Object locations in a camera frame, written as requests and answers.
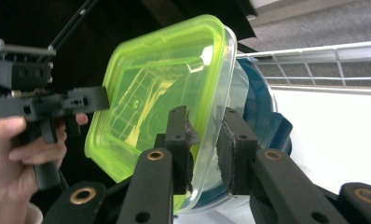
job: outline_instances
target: plastic food container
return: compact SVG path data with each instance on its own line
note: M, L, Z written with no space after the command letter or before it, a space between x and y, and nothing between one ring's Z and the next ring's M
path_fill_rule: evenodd
M194 189L176 195L173 204L175 212L191 209L213 159L235 58L235 36L209 15L120 44L103 81L110 108L94 114L86 156L117 183L123 181L140 153L154 146L157 133L166 132L169 111L186 105L199 134L191 148Z
M276 148L287 154L291 153L290 132L293 126L277 112L276 101L269 85L251 67L248 60L238 59L235 62L228 106L243 115L245 122L258 137L258 143L262 148ZM217 155L214 154L203 192L190 213L224 208L229 211L239 205L244 206L249 198L240 195L234 198L228 195L221 179Z

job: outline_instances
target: bolt hole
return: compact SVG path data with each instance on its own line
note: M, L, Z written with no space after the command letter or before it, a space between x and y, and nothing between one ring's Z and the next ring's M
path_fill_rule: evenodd
M355 195L366 203L371 203L371 189L355 189Z
M83 105L89 105L87 97L83 98L82 104Z
M71 104L72 105L81 105L81 101L80 100L74 100L74 101L72 101Z
M86 199L86 198L89 197L89 195L90 195L90 192L88 192L88 191L81 191L81 192L79 192L76 195L76 197L77 197L77 199Z
M316 221L318 221L319 223L325 224L325 223L329 223L330 222L325 215L323 215L321 213L318 213L318 212L313 212L311 214L311 217L313 217L313 219L316 220Z
M164 153L161 151L153 151L148 153L147 158L151 161L159 161L164 157Z
M266 151L265 156L273 161L279 161L282 159L282 155L277 151Z
M136 215L136 222L137 223L146 223L148 222L148 220L150 220L151 216L149 213L146 213L146 212L141 212L139 213L138 215Z
M94 188L86 187L76 190L70 197L70 202L73 204L83 204L92 200L96 195Z
M31 107L29 107L29 106L25 106L25 107L23 108L23 112L24 112L25 114L27 114L27 115L31 114L31 113L32 113Z

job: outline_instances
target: human hand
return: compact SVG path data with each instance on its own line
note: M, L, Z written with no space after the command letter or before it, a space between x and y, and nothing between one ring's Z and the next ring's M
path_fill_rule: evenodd
M79 125L86 124L85 114L76 116ZM0 223L23 223L27 207L38 188L33 165L48 161L60 167L66 154L64 124L57 125L58 142L46 144L42 137L23 146L16 146L16 137L26 129L22 117L0 119Z

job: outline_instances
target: black bracket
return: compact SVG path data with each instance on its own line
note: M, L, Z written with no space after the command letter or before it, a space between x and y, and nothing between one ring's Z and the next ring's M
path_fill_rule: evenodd
M219 143L223 181L234 195L250 194L256 223L371 223L371 186L348 183L335 195L314 185L287 154L260 148L231 108Z
M186 107L172 109L167 132L158 134L154 148L140 155L132 177L108 190L93 182L72 186L48 210L43 223L172 223L173 194L192 190L190 147L197 140Z

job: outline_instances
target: white surface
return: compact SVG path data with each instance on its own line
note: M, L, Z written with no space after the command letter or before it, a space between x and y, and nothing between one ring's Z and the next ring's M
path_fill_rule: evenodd
M279 112L294 126L291 157L315 184L336 194L348 182L371 185L371 95L305 91L274 94ZM231 199L205 212L180 214L174 223L254 221L248 203Z

